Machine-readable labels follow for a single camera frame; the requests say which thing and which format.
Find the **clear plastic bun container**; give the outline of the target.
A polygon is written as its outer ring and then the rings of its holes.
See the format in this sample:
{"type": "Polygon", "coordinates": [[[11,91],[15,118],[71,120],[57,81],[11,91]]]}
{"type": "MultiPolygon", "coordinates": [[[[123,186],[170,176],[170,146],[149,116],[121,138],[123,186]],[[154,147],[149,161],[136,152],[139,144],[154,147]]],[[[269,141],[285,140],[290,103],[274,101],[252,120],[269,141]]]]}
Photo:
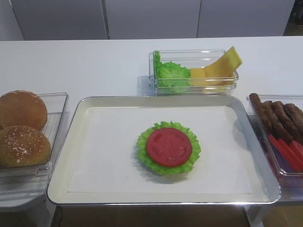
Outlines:
{"type": "Polygon", "coordinates": [[[44,101],[48,113],[47,123],[41,129],[41,132],[49,139],[51,145],[50,158],[42,165],[1,169],[1,185],[48,182],[51,178],[67,134],[69,113],[66,111],[66,105],[69,96],[65,92],[39,94],[38,96],[44,101]]]}

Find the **red tomato slice front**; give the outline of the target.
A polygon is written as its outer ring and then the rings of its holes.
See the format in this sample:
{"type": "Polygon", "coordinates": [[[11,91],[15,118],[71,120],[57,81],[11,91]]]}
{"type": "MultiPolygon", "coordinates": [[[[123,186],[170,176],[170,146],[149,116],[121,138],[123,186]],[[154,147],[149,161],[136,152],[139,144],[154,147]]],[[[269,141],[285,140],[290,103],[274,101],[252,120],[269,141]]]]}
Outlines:
{"type": "Polygon", "coordinates": [[[297,158],[303,161],[303,145],[295,140],[290,143],[290,149],[294,152],[297,158]]]}

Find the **sesame bun top right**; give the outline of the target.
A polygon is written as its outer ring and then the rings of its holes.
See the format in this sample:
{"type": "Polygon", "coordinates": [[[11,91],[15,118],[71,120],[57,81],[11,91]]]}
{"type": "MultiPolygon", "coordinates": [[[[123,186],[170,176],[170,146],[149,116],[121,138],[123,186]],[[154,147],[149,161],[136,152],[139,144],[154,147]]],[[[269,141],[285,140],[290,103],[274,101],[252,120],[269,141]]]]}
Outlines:
{"type": "Polygon", "coordinates": [[[51,156],[49,139],[29,126],[9,126],[0,131],[0,167],[43,165],[51,156]]]}

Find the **brown meat patty far left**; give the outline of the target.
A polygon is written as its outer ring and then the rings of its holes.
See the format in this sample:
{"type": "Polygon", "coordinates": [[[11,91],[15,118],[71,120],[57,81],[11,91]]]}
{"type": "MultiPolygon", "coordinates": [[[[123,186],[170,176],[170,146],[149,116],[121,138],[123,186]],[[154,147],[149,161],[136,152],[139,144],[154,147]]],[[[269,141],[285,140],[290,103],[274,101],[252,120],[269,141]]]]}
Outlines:
{"type": "Polygon", "coordinates": [[[256,93],[251,93],[249,98],[267,134],[273,134],[275,130],[273,126],[273,111],[271,108],[271,102],[265,101],[262,103],[258,94],[256,93]]]}

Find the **brown meat patty middle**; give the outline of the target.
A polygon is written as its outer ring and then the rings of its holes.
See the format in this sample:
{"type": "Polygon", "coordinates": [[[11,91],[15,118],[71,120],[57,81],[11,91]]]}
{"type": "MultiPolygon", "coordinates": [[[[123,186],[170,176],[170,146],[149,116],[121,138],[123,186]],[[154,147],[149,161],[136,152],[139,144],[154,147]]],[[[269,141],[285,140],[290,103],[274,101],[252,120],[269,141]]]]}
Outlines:
{"type": "Polygon", "coordinates": [[[293,140],[302,143],[303,142],[303,134],[300,133],[295,126],[294,122],[288,116],[284,109],[284,104],[280,101],[276,101],[272,103],[272,108],[276,115],[278,116],[280,122],[283,127],[293,136],[293,140]]]}

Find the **red tomato slice middle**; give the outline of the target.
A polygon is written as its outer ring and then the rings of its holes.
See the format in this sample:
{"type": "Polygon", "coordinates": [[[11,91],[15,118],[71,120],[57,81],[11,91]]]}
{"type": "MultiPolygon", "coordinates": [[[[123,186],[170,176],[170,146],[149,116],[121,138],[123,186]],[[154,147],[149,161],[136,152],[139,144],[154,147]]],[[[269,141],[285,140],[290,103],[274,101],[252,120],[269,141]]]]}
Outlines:
{"type": "Polygon", "coordinates": [[[294,151],[282,140],[277,140],[278,144],[282,148],[282,155],[287,160],[292,169],[296,172],[303,171],[303,161],[296,155],[294,151]]]}

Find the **brown meat patty back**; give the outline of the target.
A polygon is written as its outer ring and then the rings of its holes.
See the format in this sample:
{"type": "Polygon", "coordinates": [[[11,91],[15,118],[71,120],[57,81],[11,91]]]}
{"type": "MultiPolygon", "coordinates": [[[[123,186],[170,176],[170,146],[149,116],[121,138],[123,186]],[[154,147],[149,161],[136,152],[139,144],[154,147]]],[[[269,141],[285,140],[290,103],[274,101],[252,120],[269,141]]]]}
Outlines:
{"type": "Polygon", "coordinates": [[[265,101],[262,105],[269,118],[272,128],[275,131],[276,135],[278,135],[284,142],[290,143],[294,138],[293,136],[283,127],[280,122],[278,116],[274,112],[272,108],[272,101],[265,101]]]}

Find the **upright yellow cheese slice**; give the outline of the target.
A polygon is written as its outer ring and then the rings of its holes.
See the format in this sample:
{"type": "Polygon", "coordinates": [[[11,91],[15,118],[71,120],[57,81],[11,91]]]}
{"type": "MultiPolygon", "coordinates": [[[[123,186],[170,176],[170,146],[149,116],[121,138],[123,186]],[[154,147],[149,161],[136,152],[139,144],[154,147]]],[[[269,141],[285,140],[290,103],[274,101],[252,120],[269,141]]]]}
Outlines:
{"type": "Polygon", "coordinates": [[[216,62],[204,67],[204,72],[208,78],[225,78],[232,75],[238,67],[242,65],[242,59],[232,46],[216,62]]]}

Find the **green lettuce leaf on tray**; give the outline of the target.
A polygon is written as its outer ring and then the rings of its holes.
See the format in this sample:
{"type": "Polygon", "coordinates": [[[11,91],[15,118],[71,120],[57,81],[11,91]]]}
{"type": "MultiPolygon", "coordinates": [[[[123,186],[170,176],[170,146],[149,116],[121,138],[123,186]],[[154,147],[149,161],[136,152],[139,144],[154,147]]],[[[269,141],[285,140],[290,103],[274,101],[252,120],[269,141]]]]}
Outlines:
{"type": "Polygon", "coordinates": [[[137,140],[138,158],[159,175],[192,171],[201,147],[197,136],[178,122],[155,123],[137,140]]]}

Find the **green lettuce in container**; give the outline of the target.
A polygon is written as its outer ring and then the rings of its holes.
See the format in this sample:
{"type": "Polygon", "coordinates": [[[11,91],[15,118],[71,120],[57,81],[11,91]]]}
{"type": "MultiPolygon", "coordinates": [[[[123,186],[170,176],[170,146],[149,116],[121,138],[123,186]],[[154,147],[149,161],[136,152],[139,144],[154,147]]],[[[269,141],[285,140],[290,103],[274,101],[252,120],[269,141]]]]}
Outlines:
{"type": "Polygon", "coordinates": [[[172,61],[161,62],[159,51],[155,51],[153,63],[158,87],[188,87],[190,85],[188,68],[172,61]]]}

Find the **clear plastic patty tomato container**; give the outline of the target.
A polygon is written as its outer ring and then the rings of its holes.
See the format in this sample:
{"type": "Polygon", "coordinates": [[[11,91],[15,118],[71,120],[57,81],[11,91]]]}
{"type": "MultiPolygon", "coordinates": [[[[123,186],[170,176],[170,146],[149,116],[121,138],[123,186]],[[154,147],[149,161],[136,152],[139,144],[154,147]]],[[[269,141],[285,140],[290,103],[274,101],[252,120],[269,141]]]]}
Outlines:
{"type": "Polygon", "coordinates": [[[249,107],[249,118],[255,134],[264,150],[264,153],[272,167],[280,185],[289,188],[302,188],[303,176],[300,172],[295,172],[277,148],[271,143],[268,134],[256,113],[250,97],[246,97],[249,107]]]}

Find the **silver metal baking tray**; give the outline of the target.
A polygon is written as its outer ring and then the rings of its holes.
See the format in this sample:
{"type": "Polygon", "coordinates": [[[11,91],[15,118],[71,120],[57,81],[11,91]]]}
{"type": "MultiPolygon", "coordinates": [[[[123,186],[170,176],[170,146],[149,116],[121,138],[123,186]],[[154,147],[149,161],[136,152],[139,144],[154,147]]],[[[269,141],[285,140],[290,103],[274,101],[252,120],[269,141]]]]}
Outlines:
{"type": "Polygon", "coordinates": [[[232,96],[81,100],[47,194],[58,204],[260,204],[281,196],[246,110],[232,96]],[[162,121],[197,136],[202,152],[192,171],[162,176],[139,160],[140,134],[162,121]]]}

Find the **brown meat patty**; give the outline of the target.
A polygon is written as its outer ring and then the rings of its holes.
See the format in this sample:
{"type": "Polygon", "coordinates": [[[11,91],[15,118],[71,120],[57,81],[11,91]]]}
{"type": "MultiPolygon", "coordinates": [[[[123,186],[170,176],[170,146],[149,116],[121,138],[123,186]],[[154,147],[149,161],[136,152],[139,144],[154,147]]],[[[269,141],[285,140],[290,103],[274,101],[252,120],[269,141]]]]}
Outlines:
{"type": "Polygon", "coordinates": [[[262,103],[258,94],[256,93],[251,93],[249,98],[267,134],[273,134],[275,130],[273,126],[273,111],[271,108],[271,102],[265,101],[262,103]]]}
{"type": "Polygon", "coordinates": [[[294,104],[285,104],[284,109],[291,120],[294,122],[300,133],[303,133],[303,112],[294,104]]]}
{"type": "Polygon", "coordinates": [[[272,108],[272,101],[265,101],[262,105],[269,118],[272,128],[275,131],[276,135],[278,135],[284,142],[290,143],[294,138],[293,136],[283,127],[280,122],[278,116],[274,112],[272,108]]]}
{"type": "Polygon", "coordinates": [[[276,115],[278,116],[280,122],[283,127],[293,136],[293,140],[302,143],[303,142],[303,134],[300,133],[295,126],[294,122],[288,116],[284,109],[284,104],[280,101],[276,101],[272,103],[272,108],[276,115]]]}

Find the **brown meat patty front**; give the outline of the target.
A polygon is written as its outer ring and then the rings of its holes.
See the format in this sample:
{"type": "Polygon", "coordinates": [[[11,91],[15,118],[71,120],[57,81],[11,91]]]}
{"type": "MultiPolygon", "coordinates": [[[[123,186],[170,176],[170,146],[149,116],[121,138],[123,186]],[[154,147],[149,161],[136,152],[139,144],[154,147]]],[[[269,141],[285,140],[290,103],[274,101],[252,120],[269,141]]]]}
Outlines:
{"type": "Polygon", "coordinates": [[[284,109],[291,120],[294,122],[300,133],[303,133],[303,112],[294,104],[285,104],[284,109]]]}

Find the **flat yellow cheese slice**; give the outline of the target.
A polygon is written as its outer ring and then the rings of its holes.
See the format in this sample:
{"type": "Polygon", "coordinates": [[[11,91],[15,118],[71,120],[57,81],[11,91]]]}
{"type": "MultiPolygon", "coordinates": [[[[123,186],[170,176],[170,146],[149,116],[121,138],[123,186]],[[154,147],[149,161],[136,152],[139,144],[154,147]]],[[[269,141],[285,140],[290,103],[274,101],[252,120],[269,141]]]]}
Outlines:
{"type": "Polygon", "coordinates": [[[189,83],[196,87],[234,85],[234,75],[232,74],[230,77],[231,80],[227,80],[227,78],[207,77],[203,68],[191,68],[189,83]]]}

